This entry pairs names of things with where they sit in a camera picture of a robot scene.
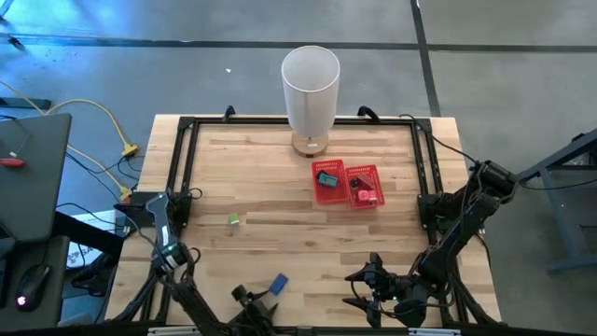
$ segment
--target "wire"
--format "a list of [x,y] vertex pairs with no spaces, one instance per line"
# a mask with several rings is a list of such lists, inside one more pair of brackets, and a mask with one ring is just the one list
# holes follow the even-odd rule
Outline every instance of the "wire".
[[132,171],[137,172],[137,173],[141,173],[141,169],[136,169],[132,166],[131,164],[131,159],[135,159],[135,158],[144,158],[145,156],[138,156],[138,157],[134,157],[134,158],[128,158],[127,157],[127,164],[129,165],[129,168],[131,168]]
[[573,185],[568,185],[568,186],[560,186],[560,187],[553,187],[553,188],[534,188],[534,187],[529,187],[523,184],[519,184],[519,186],[528,189],[528,190],[558,190],[558,189],[568,189],[568,188],[574,188],[574,187],[580,187],[580,186],[585,186],[588,185],[590,183],[593,182],[597,182],[597,178],[593,178],[592,180],[589,181],[585,181],[585,182],[580,182],[580,183],[576,183]]
[[81,248],[81,244],[76,243],[76,245],[78,246],[78,251],[81,253],[81,258],[83,258],[83,266],[81,267],[85,267],[87,261],[85,261],[85,256],[83,255],[83,249]]
[[70,155],[69,153],[66,153],[66,157],[69,158],[70,160],[74,161],[76,164],[78,164],[79,166],[81,166],[81,168],[85,169],[85,171],[91,175],[93,178],[95,178],[102,186],[104,186],[104,188],[106,190],[108,190],[110,192],[110,194],[112,195],[112,197],[114,197],[114,199],[116,200],[117,203],[120,203],[120,199],[116,196],[116,194],[112,191],[112,189],[110,189],[104,182],[102,182],[102,180],[96,176],[95,174],[93,174],[89,168],[87,168],[83,163],[81,163],[79,160],[75,159],[72,155]]
[[96,160],[95,160],[94,158],[92,158],[91,156],[89,156],[89,155],[87,155],[87,154],[83,153],[82,151],[80,151],[80,150],[78,150],[78,149],[76,149],[76,148],[72,147],[70,144],[68,145],[68,148],[69,148],[69,149],[71,149],[72,151],[74,151],[76,154],[78,154],[78,155],[82,156],[83,158],[85,158],[85,159],[87,159],[87,160],[89,160],[89,161],[91,161],[91,162],[95,163],[95,164],[96,164],[98,167],[102,168],[102,169],[105,171],[105,173],[106,173],[108,176],[110,176],[110,178],[112,179],[112,181],[114,181],[114,183],[115,183],[115,184],[116,184],[116,185],[117,185],[117,186],[118,186],[120,189],[124,189],[124,187],[123,187],[123,186],[120,184],[120,182],[118,182],[118,180],[116,180],[116,178],[115,178],[115,177],[114,177],[112,174],[110,174],[110,172],[108,172],[108,171],[105,169],[105,167],[104,167],[104,166],[103,166],[101,163],[99,163],[98,161],[96,161]]
[[62,203],[62,204],[58,204],[58,205],[56,205],[56,208],[58,209],[59,207],[61,207],[61,206],[66,206],[66,205],[75,206],[75,207],[77,207],[77,208],[79,208],[79,209],[81,209],[81,210],[85,211],[86,213],[90,214],[92,217],[94,217],[95,219],[97,219],[97,220],[99,220],[99,221],[101,221],[101,222],[103,222],[103,223],[106,223],[106,224],[112,224],[112,225],[114,225],[114,227],[115,227],[115,228],[124,228],[124,226],[123,226],[123,225],[119,225],[119,224],[117,224],[117,223],[113,223],[113,222],[111,222],[111,221],[108,221],[108,220],[103,220],[103,219],[101,219],[101,218],[99,218],[99,217],[95,216],[95,214],[93,214],[91,211],[89,211],[89,210],[87,210],[86,208],[82,207],[81,205],[78,205],[78,204],[75,204],[75,203]]
[[[199,196],[193,196],[193,193],[191,192],[192,190],[196,190],[199,192]],[[203,197],[203,190],[199,189],[199,188],[191,188],[188,190],[188,194],[190,195],[190,199],[191,200],[199,200],[199,198]]]
[[[197,257],[193,260],[193,266],[197,265],[197,263],[199,262],[199,259],[201,259],[201,251],[197,247],[191,247],[189,249],[189,251],[196,251],[197,252]],[[187,275],[187,270],[184,270],[183,273],[180,274],[180,281],[183,281],[183,278],[185,277],[185,275]]]
[[433,132],[431,132],[431,130],[428,130],[428,129],[426,129],[426,128],[425,128],[425,127],[424,127],[424,126],[423,126],[423,125],[422,125],[422,124],[421,124],[421,123],[420,123],[420,122],[419,122],[419,121],[418,121],[418,120],[417,120],[415,117],[413,117],[412,115],[410,115],[410,114],[406,114],[406,113],[403,113],[403,114],[399,115],[399,117],[409,117],[409,118],[411,118],[411,119],[414,121],[414,123],[415,123],[417,126],[419,126],[419,127],[420,127],[420,128],[423,130],[423,132],[425,132],[425,133],[429,134],[429,136],[431,136],[431,137],[432,137],[432,138],[433,138],[433,139],[434,139],[434,140],[435,140],[435,141],[436,141],[438,144],[440,144],[440,145],[444,146],[445,148],[447,148],[447,149],[449,149],[449,150],[452,150],[452,151],[454,151],[454,152],[456,152],[456,153],[458,153],[458,154],[460,154],[460,155],[464,156],[465,158],[467,158],[467,159],[471,160],[472,162],[477,162],[477,160],[475,160],[475,158],[473,158],[472,156],[470,156],[470,155],[468,155],[468,154],[464,153],[462,150],[456,149],[456,148],[454,148],[454,147],[452,147],[452,146],[448,146],[448,145],[444,144],[443,142],[441,142],[439,139],[437,139],[437,138],[436,138],[436,137],[433,135]]
[[130,178],[130,179],[133,179],[133,180],[135,180],[135,181],[138,181],[138,180],[139,180],[139,178],[138,178],[138,177],[135,177],[135,176],[133,176],[133,175],[126,174],[126,173],[124,173],[124,172],[123,172],[123,171],[120,169],[120,164],[122,163],[123,159],[126,159],[126,158],[125,158],[125,157],[122,157],[122,158],[120,158],[120,160],[118,161],[118,164],[117,164],[118,172],[119,172],[119,173],[121,173],[121,174],[123,174],[123,175],[125,175],[125,176],[127,176],[127,177],[128,177],[128,178]]
[[98,312],[97,316],[93,320],[93,324],[97,324],[97,322],[100,320],[100,317],[102,316],[102,313],[104,312],[105,304],[107,302],[108,302],[108,295],[106,294],[104,297],[104,300],[102,302],[102,307],[100,308],[100,311]]
[[[18,96],[20,96],[20,98],[22,98],[23,100],[25,100],[27,103],[29,103],[29,105],[31,105],[34,109],[37,110],[37,112],[39,112],[42,116],[47,116],[50,113],[52,113],[53,111],[55,111],[56,109],[67,105],[67,104],[71,104],[71,103],[88,103],[94,106],[97,106],[98,108],[100,108],[101,110],[103,110],[108,117],[110,117],[110,119],[112,120],[112,122],[114,123],[114,126],[116,127],[116,130],[118,131],[118,135],[120,136],[120,139],[122,140],[122,143],[124,144],[124,148],[125,150],[132,147],[131,144],[129,144],[125,138],[124,135],[122,133],[122,130],[120,129],[120,126],[118,126],[118,123],[116,122],[116,119],[114,118],[114,116],[112,115],[112,113],[105,107],[103,107],[102,105],[99,105],[91,100],[87,100],[87,99],[72,99],[69,101],[66,101],[64,103],[55,105],[54,107],[52,107],[51,109],[49,109],[48,111],[44,112],[41,108],[39,108],[39,106],[37,106],[34,102],[32,102],[29,98],[27,98],[24,94],[22,94],[20,91],[18,91],[17,89],[11,87],[10,85],[8,85],[5,81],[0,80],[0,84],[4,85],[5,87],[7,87],[9,90],[13,91],[15,94],[17,94]],[[92,158],[91,156],[85,154],[84,152],[74,148],[73,146],[71,146],[71,144],[68,144],[68,148],[73,150],[75,153],[77,153],[78,155],[84,157],[85,159],[95,163],[98,167],[100,167],[101,169],[105,170],[105,173],[110,176],[110,178],[114,181],[114,183],[120,188],[121,191],[124,191],[126,188],[124,188],[119,182],[118,180],[116,180],[116,178],[110,174],[109,172],[107,172],[107,170],[105,169],[105,167],[99,163],[97,160],[95,160],[94,158]]]
[[478,232],[475,233],[475,236],[479,239],[479,241],[485,248],[485,254],[487,255],[487,262],[489,263],[489,268],[491,269],[492,268],[492,256],[489,253],[489,247],[487,246],[485,239],[483,239],[483,237],[481,237],[481,235]]

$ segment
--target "yellow cable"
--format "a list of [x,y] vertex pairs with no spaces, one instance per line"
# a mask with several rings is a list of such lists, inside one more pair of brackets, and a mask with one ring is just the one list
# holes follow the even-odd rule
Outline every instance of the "yellow cable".
[[[116,122],[116,120],[114,119],[114,116],[112,115],[112,113],[110,113],[110,111],[108,111],[108,110],[107,110],[107,108],[105,108],[105,107],[103,107],[103,106],[101,106],[101,105],[99,105],[99,104],[97,104],[97,103],[95,103],[95,102],[93,102],[93,101],[86,100],[86,99],[72,99],[72,100],[66,101],[66,102],[64,102],[64,103],[58,104],[58,105],[56,105],[56,106],[52,107],[51,109],[49,109],[47,112],[45,112],[45,113],[44,113],[44,111],[42,111],[42,109],[41,109],[41,108],[39,108],[39,106],[37,106],[37,105],[36,105],[34,102],[32,102],[32,101],[31,101],[29,98],[27,98],[27,97],[26,97],[24,94],[22,94],[22,93],[21,93],[20,91],[18,91],[17,89],[15,89],[15,88],[11,87],[10,85],[6,84],[6,82],[4,82],[4,81],[2,81],[2,80],[0,80],[0,84],[2,84],[2,85],[4,85],[4,86],[6,86],[6,87],[7,87],[9,90],[13,91],[15,94],[17,94],[18,96],[20,96],[20,98],[24,99],[24,100],[25,100],[27,103],[29,103],[29,105],[31,105],[31,106],[32,106],[34,109],[36,109],[36,110],[37,110],[37,112],[39,112],[39,113],[40,113],[42,116],[46,116],[46,115],[50,114],[52,111],[54,111],[55,109],[57,109],[57,108],[59,108],[59,107],[61,107],[61,106],[64,106],[64,105],[70,104],[70,103],[76,103],[76,102],[80,102],[80,103],[89,103],[89,104],[95,105],[95,106],[97,106],[97,107],[101,108],[101,109],[102,109],[102,110],[103,110],[103,111],[104,111],[104,112],[105,112],[105,113],[106,113],[106,114],[107,114],[107,115],[108,115],[108,116],[109,116],[109,117],[112,119],[112,122],[114,123],[114,126],[116,126],[116,129],[117,129],[117,131],[118,131],[118,134],[120,135],[120,139],[121,139],[121,140],[122,140],[122,142],[124,143],[125,151],[126,151],[127,147],[132,147],[132,145],[131,145],[131,144],[129,144],[129,143],[127,143],[127,142],[126,142],[126,140],[124,139],[124,135],[122,134],[122,131],[120,130],[120,127],[118,126],[118,123],[117,123],[117,122]],[[108,172],[108,171],[105,169],[105,167],[104,167],[104,166],[103,166],[101,163],[99,163],[97,160],[95,160],[95,159],[94,159],[94,158],[92,158],[91,156],[89,156],[89,155],[85,154],[84,152],[82,152],[82,151],[80,151],[80,150],[78,150],[78,149],[74,148],[73,146],[71,146],[71,144],[68,144],[68,148],[69,148],[69,149],[71,149],[71,150],[73,150],[73,151],[74,151],[75,153],[77,153],[78,155],[80,155],[80,156],[84,157],[85,159],[87,159],[87,160],[89,160],[89,161],[91,161],[91,162],[95,163],[95,164],[96,164],[98,167],[100,167],[100,168],[102,169],[102,171],[105,171],[105,173],[106,173],[108,176],[110,176],[110,178],[112,179],[112,181],[114,181],[114,183],[115,183],[115,184],[118,186],[118,188],[120,189],[120,192],[122,193],[122,195],[121,195],[121,197],[120,197],[121,199],[123,199],[123,197],[124,197],[126,194],[130,194],[130,192],[131,192],[131,191],[130,191],[128,188],[126,188],[126,187],[123,187],[123,186],[122,186],[122,185],[121,185],[121,184],[118,182],[118,180],[116,180],[116,178],[115,178],[115,177],[114,177],[112,174],[110,174],[110,172]]]
[[105,114],[108,115],[108,117],[110,117],[112,119],[112,123],[114,123],[114,127],[116,127],[116,130],[118,131],[118,135],[120,135],[120,139],[122,140],[122,144],[124,146],[130,146],[131,144],[129,144],[125,139],[124,139],[124,135],[122,134],[122,131],[120,130],[120,126],[118,126],[118,123],[116,122],[116,119],[114,119],[114,116],[112,115],[112,113],[110,111],[108,111],[107,108],[91,101],[91,100],[87,100],[87,99],[71,99],[69,101],[66,101],[64,103],[60,103],[54,107],[52,107],[51,109],[49,109],[46,113],[43,113],[44,116],[47,116],[48,114],[52,113],[54,110],[67,105],[67,104],[71,104],[71,103],[88,103],[94,106],[97,106],[98,108],[100,108],[102,111],[105,112]]

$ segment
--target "black desk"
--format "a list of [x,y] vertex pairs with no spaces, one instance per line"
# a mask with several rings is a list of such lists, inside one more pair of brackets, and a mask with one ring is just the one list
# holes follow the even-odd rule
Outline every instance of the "black desk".
[[0,121],[0,157],[30,136],[18,156],[26,165],[0,167],[0,221],[20,243],[51,235],[70,127],[68,114]]
[[[52,237],[47,243],[16,246],[10,253],[7,302],[4,308],[0,309],[0,331],[56,327],[62,309],[62,286],[69,243],[67,237],[57,236]],[[29,267],[40,263],[42,259],[51,269],[44,298],[34,311],[20,312],[15,304],[19,280]]]
[[[7,257],[10,278],[7,302],[0,310],[1,330],[56,326],[69,239],[116,258],[120,255],[123,238],[56,211],[70,124],[67,114],[0,121],[0,157],[17,151],[29,136],[18,156],[25,167],[0,167],[0,222],[17,241],[17,252]],[[21,313],[10,302],[15,286],[25,270],[42,260],[43,248],[35,243],[46,244],[52,236],[44,262],[53,266],[42,304],[34,312]]]

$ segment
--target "blue block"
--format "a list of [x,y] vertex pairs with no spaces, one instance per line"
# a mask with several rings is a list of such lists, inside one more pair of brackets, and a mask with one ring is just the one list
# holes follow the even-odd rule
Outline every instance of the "blue block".
[[271,294],[278,296],[282,289],[284,289],[284,286],[286,286],[287,282],[288,278],[285,277],[285,275],[283,275],[282,273],[279,273],[278,276],[276,276],[275,280],[273,280],[273,282],[271,283],[270,289],[268,289],[268,291]]

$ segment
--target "black cable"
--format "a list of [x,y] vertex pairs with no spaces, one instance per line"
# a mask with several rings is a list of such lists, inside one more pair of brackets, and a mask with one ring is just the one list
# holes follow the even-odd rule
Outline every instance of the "black cable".
[[133,179],[133,180],[135,180],[135,181],[138,181],[138,180],[139,180],[139,178],[138,178],[138,177],[136,177],[136,176],[133,176],[133,175],[126,174],[126,173],[124,173],[124,172],[122,171],[122,169],[120,169],[120,164],[122,163],[123,159],[124,159],[124,157],[120,158],[120,161],[118,161],[118,164],[117,164],[118,172],[119,172],[119,173],[121,173],[121,174],[123,174],[123,175],[125,175],[125,176],[127,176],[127,177],[128,177],[128,178],[130,178],[130,179]]
[[95,178],[102,186],[104,186],[104,188],[106,190],[108,190],[110,192],[110,194],[112,194],[112,196],[114,197],[116,202],[120,203],[120,199],[116,196],[116,194],[112,191],[112,189],[110,189],[104,182],[102,182],[102,180],[100,180],[98,176],[96,176],[94,173],[92,173],[89,168],[87,168],[83,163],[81,163],[79,160],[77,160],[75,157],[73,157],[69,153],[66,153],[66,157],[69,158],[70,160],[74,161],[81,168],[83,168],[89,175],[91,175],[93,178]]
[[[189,251],[196,251],[197,252],[197,257],[193,260],[193,266],[197,265],[197,263],[199,262],[199,259],[201,259],[201,251],[197,247],[191,247],[189,249]],[[185,277],[185,275],[187,275],[187,270],[184,270],[183,273],[180,274],[180,281],[183,281],[183,278]]]
[[492,268],[492,256],[489,253],[489,247],[487,246],[487,243],[485,242],[485,239],[483,239],[483,237],[481,237],[478,232],[475,233],[475,236],[477,236],[477,238],[479,239],[479,241],[481,242],[481,244],[485,248],[485,254],[487,255],[487,262],[489,263],[489,268],[491,269]]
[[422,124],[421,124],[421,123],[420,123],[420,122],[419,122],[419,121],[418,121],[418,120],[417,120],[415,117],[413,117],[412,115],[410,115],[410,114],[406,114],[406,113],[403,113],[403,114],[399,115],[399,117],[409,117],[409,118],[411,118],[411,119],[414,121],[414,123],[415,123],[417,126],[419,126],[419,127],[420,127],[420,128],[423,130],[423,132],[425,132],[425,133],[429,134],[429,136],[431,136],[431,137],[432,137],[432,138],[433,138],[433,139],[434,139],[434,140],[435,140],[435,141],[436,141],[438,144],[440,144],[440,145],[444,146],[445,148],[447,148],[447,149],[449,149],[449,150],[452,150],[452,151],[454,151],[454,152],[456,152],[456,153],[458,153],[458,154],[460,154],[460,155],[464,156],[465,158],[467,158],[467,159],[471,160],[472,162],[477,162],[477,160],[475,160],[475,159],[474,159],[472,156],[470,156],[470,155],[468,155],[468,154],[464,153],[462,150],[456,149],[456,148],[454,148],[454,147],[452,147],[452,146],[448,146],[448,145],[444,144],[443,142],[441,142],[439,139],[437,139],[437,138],[436,138],[436,137],[433,135],[433,132],[431,132],[431,130],[428,130],[428,129],[426,129],[426,128],[425,128],[425,127],[424,127],[424,126],[423,126],[423,125],[422,125]]
[[103,220],[103,219],[101,219],[101,218],[99,218],[99,217],[95,216],[95,215],[94,215],[94,214],[93,214],[91,211],[89,211],[89,210],[87,210],[86,208],[82,207],[81,205],[78,205],[78,204],[75,204],[75,203],[62,203],[62,204],[58,204],[58,205],[56,205],[56,208],[58,209],[59,207],[61,207],[61,206],[66,206],[66,205],[72,205],[72,206],[75,206],[75,207],[77,207],[77,208],[79,208],[79,209],[81,209],[81,210],[85,211],[86,213],[88,213],[88,214],[92,215],[92,216],[93,216],[95,219],[97,219],[97,220],[99,220],[99,221],[101,221],[101,222],[103,222],[103,223],[107,223],[107,224],[112,224],[112,225],[114,225],[114,227],[115,227],[115,228],[124,228],[124,226],[123,226],[123,225],[119,225],[119,224],[117,224],[117,223],[113,223],[113,222],[111,222],[111,221]]
[[534,188],[534,187],[529,187],[529,186],[526,186],[526,185],[523,185],[523,184],[520,184],[520,186],[522,188],[525,188],[525,189],[528,189],[528,190],[559,190],[559,189],[568,189],[568,188],[585,186],[585,185],[588,185],[588,184],[593,183],[593,182],[597,182],[597,178],[593,178],[592,180],[585,181],[585,182],[580,182],[580,183],[576,183],[576,184],[573,184],[573,185],[553,187],[553,188]]
[[[192,190],[196,190],[199,192],[199,196],[193,196],[193,193],[191,192]],[[199,198],[203,197],[203,190],[199,189],[199,188],[191,188],[188,190],[188,194],[190,195],[190,199],[191,200],[199,200]]]
[[97,316],[93,320],[93,324],[97,324],[97,322],[99,321],[100,316],[102,316],[102,313],[104,312],[105,304],[107,302],[108,302],[108,295],[105,294],[104,301],[102,302],[102,307],[100,308],[100,312],[97,314]]
[[78,251],[81,253],[81,258],[83,258],[83,266],[81,267],[85,267],[87,261],[85,261],[85,256],[83,255],[83,249],[81,248],[81,244],[76,243],[76,245],[78,246]]
[[141,155],[141,156],[134,157],[134,158],[127,157],[127,164],[129,165],[129,168],[131,168],[131,170],[134,172],[141,173],[141,169],[136,169],[132,166],[131,159],[135,159],[135,158],[138,159],[138,158],[144,158],[144,157],[145,157],[145,155]]

